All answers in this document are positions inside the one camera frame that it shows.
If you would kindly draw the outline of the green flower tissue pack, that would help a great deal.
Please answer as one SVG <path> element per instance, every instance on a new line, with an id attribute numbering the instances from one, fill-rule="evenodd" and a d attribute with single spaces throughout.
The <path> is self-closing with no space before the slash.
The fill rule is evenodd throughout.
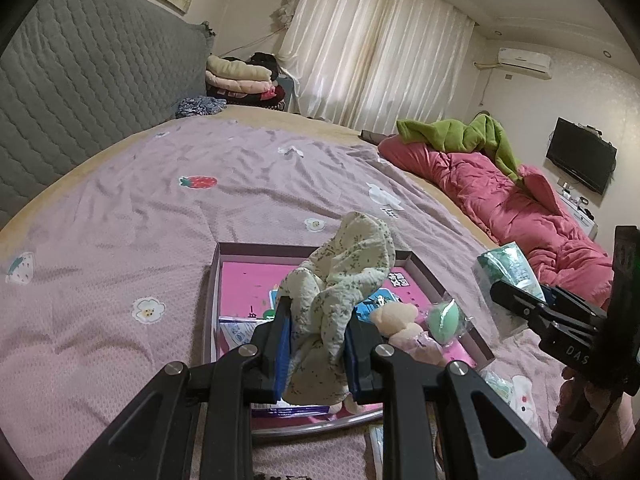
<path id="1" fill-rule="evenodd" d="M 524 330 L 525 321 L 496 304 L 490 296 L 491 285 L 498 281 L 505 281 L 528 292 L 538 300 L 544 300 L 544 293 L 536 275 L 518 244 L 512 242 L 483 252 L 476 258 L 473 274 L 497 326 L 500 338 L 508 338 Z"/>

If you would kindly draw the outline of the white blue wipes pack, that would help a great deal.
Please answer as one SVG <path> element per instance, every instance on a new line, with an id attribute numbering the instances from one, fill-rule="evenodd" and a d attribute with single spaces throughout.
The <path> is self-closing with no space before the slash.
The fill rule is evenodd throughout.
<path id="1" fill-rule="evenodd" d="M 322 404 L 291 404 L 284 400 L 290 364 L 291 320 L 270 318 L 219 319 L 221 338 L 228 351 L 255 350 L 244 378 L 252 399 L 254 417 L 303 419 L 329 416 L 334 409 Z"/>

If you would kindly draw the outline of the bear plush pink dress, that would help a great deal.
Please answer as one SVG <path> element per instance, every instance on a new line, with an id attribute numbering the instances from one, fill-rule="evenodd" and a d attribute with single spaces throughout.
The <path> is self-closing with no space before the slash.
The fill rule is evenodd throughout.
<path id="1" fill-rule="evenodd" d="M 369 314 L 369 321 L 388 343 L 411 356 L 414 360 L 445 366 L 442 347 L 416 322 L 419 311 L 414 304 L 390 301 Z"/>

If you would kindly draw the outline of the floral cream scrunchie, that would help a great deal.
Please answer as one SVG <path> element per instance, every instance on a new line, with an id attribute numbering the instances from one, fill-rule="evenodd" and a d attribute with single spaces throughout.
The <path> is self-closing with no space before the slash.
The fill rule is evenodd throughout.
<path id="1" fill-rule="evenodd" d="M 291 357 L 284 400 L 334 405 L 348 396 L 342 355 L 357 304 L 384 283 L 396 252 L 387 223 L 353 211 L 336 233 L 281 282 L 291 299 Z"/>

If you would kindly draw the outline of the green sponge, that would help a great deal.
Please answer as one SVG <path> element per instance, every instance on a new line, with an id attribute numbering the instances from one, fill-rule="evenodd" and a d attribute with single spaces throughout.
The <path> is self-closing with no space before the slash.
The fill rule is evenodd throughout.
<path id="1" fill-rule="evenodd" d="M 454 298 L 432 304 L 425 323 L 431 337 L 443 347 L 452 344 L 472 327 L 471 319 Z"/>

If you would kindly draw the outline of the red pink comforter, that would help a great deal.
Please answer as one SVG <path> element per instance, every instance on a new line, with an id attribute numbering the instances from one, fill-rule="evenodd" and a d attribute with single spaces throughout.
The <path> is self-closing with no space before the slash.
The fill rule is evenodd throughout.
<path id="1" fill-rule="evenodd" d="M 518 244 L 539 283 L 608 307 L 612 257 L 590 240 L 537 168 L 521 166 L 523 182 L 516 184 L 482 153 L 443 153 L 399 136 L 382 141 L 378 152 L 436 185 L 497 244 Z"/>

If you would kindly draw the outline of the pink and blue book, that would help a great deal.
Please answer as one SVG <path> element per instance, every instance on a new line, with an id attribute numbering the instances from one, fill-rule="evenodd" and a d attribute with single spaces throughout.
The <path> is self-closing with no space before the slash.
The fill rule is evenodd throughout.
<path id="1" fill-rule="evenodd" d="M 472 367 L 477 360 L 460 341 L 466 331 L 461 308 L 422 271 L 407 263 L 395 266 L 387 278 L 382 268 L 355 270 L 341 266 L 321 270 L 305 261 L 298 266 L 277 263 L 225 262 L 221 267 L 218 320 L 226 348 L 247 344 L 255 327 L 269 321 L 279 301 L 291 299 L 291 357 L 285 367 L 281 400 L 299 405 L 334 405 L 348 397 L 344 366 L 338 362 L 345 347 L 346 326 L 352 308 L 362 322 L 390 302 L 416 307 L 410 322 L 409 350 L 426 352 L 436 344 L 446 363 L 460 360 Z"/>

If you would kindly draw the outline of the pink quilted bedspread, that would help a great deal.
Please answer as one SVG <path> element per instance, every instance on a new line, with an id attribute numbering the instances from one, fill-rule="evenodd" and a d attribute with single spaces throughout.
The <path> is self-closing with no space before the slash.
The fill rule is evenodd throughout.
<path id="1" fill-rule="evenodd" d="M 139 134 L 2 242 L 1 427 L 27 471 L 62 478 L 165 363 L 201 359 L 219 243 L 320 246 L 352 211 L 385 220 L 460 301 L 496 374 L 532 381 L 548 439 L 559 365 L 531 332 L 499 335 L 462 222 L 356 133 L 224 113 Z"/>

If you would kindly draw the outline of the green blanket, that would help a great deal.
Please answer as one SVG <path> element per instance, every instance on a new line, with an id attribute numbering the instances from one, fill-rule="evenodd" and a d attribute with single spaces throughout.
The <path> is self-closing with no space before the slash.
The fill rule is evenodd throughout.
<path id="1" fill-rule="evenodd" d="M 522 180 L 520 162 L 514 155 L 506 130 L 491 115 L 478 113 L 469 124 L 457 119 L 430 124 L 401 119 L 396 127 L 405 143 L 426 143 L 443 153 L 483 153 L 511 181 Z"/>

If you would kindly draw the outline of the shallow dark cardboard box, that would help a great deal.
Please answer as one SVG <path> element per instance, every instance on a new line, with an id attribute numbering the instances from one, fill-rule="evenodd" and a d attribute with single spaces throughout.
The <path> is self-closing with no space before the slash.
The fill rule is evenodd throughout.
<path id="1" fill-rule="evenodd" d="M 384 314 L 408 315 L 419 361 L 482 370 L 495 356 L 414 252 L 384 236 L 320 248 L 220 243 L 205 319 L 205 362 L 255 347 L 244 378 L 254 438 L 272 441 L 377 422 L 382 377 L 370 356 L 393 338 Z"/>

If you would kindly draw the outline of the white air conditioner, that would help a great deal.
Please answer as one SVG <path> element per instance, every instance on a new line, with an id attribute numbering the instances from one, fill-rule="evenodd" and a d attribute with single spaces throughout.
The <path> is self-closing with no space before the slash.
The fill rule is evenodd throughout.
<path id="1" fill-rule="evenodd" d="M 542 79 L 552 77 L 552 58 L 548 54 L 521 49 L 500 48 L 497 61 L 506 67 L 524 70 Z"/>

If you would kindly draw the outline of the white curtains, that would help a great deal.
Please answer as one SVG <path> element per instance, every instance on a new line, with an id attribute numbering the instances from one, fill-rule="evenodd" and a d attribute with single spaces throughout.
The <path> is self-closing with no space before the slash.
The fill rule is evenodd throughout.
<path id="1" fill-rule="evenodd" d="M 277 59 L 299 114 L 391 132 L 445 117 L 473 29 L 445 0 L 298 0 Z"/>

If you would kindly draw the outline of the blue patterned cloth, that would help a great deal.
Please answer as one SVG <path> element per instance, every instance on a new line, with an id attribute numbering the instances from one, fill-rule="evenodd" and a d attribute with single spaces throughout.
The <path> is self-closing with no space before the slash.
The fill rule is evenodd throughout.
<path id="1" fill-rule="evenodd" d="M 185 98 L 178 103 L 175 116 L 186 118 L 192 116 L 217 115 L 225 110 L 227 101 L 212 96 L 194 96 Z"/>

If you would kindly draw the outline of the stack of folded clothes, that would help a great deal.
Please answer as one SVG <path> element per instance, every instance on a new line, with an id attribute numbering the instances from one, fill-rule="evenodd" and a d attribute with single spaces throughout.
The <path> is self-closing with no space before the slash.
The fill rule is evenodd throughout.
<path id="1" fill-rule="evenodd" d="M 206 61 L 207 95 L 228 104 L 282 107 L 286 90 L 280 76 L 280 66 L 270 53 L 257 52 L 248 61 L 212 54 Z"/>

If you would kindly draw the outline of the grey quilted headboard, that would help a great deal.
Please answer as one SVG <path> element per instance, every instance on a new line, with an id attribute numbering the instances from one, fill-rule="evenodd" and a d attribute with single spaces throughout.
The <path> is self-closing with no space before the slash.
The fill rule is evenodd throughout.
<path id="1" fill-rule="evenodd" d="M 1 221 L 203 94 L 212 45 L 146 0 L 39 0 L 1 55 Z"/>

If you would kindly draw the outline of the black wall television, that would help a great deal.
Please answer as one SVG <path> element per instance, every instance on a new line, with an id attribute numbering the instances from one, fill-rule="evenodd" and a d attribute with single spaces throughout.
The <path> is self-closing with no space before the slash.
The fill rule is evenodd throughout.
<path id="1" fill-rule="evenodd" d="M 600 133 L 562 117 L 556 121 L 546 154 L 554 166 L 599 195 L 608 189 L 616 157 L 617 148 Z"/>

